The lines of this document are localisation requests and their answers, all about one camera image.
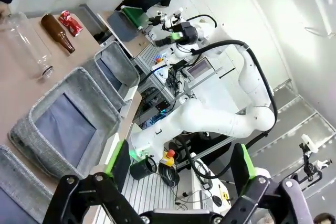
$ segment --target screw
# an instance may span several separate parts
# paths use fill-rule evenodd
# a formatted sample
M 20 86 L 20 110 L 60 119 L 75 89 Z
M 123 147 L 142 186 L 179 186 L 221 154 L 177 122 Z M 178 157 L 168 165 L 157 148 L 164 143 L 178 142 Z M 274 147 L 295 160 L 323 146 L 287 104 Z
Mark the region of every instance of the screw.
M 286 181 L 286 186 L 287 186 L 287 187 L 292 187 L 292 186 L 293 186 L 292 181 Z
M 222 221 L 222 218 L 221 218 L 221 217 L 216 217 L 216 218 L 214 219 L 214 224 L 219 224 L 221 221 Z
M 264 184 L 264 183 L 266 183 L 266 180 L 265 180 L 264 178 L 259 178 L 259 182 L 260 182 L 261 184 Z
M 149 224 L 149 223 L 151 223 L 150 219 L 149 219 L 147 216 L 141 216 L 140 218 L 142 219 L 142 221 L 143 221 L 145 224 Z
M 74 178 L 70 177 L 70 178 L 67 178 L 67 182 L 69 184 L 72 184 L 73 182 L 75 182 Z
M 103 180 L 103 177 L 100 176 L 100 175 L 98 175 L 98 176 L 96 176 L 96 180 L 97 180 L 97 181 L 102 181 L 102 180 Z

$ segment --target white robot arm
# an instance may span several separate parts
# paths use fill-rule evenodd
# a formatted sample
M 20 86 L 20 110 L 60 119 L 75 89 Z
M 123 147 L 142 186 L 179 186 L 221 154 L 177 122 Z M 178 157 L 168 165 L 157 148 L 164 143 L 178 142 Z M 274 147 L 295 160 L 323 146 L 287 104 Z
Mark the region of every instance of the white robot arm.
M 239 85 L 252 100 L 252 104 L 246 109 L 246 114 L 237 115 L 208 109 L 200 100 L 189 99 L 153 126 L 131 135 L 131 143 L 139 159 L 153 155 L 153 159 L 159 162 L 163 156 L 164 143 L 183 131 L 216 132 L 244 138 L 251 135 L 254 130 L 267 131 L 272 128 L 275 116 L 269 108 L 270 98 L 260 73 L 247 48 L 243 46 L 236 48 L 244 59 Z

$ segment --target gray bin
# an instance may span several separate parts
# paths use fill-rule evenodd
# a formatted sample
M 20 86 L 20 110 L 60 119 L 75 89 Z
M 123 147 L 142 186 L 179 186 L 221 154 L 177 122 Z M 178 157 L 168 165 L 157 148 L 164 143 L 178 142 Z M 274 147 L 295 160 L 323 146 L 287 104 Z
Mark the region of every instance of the gray bin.
M 85 178 L 119 125 L 109 99 L 84 68 L 76 68 L 16 123 L 9 139 L 48 175 Z
M 0 173 L 0 223 L 42 223 L 53 195 L 4 145 Z
M 125 100 L 130 89 L 137 89 L 140 76 L 116 41 L 110 41 L 83 67 L 117 110 L 129 101 Z

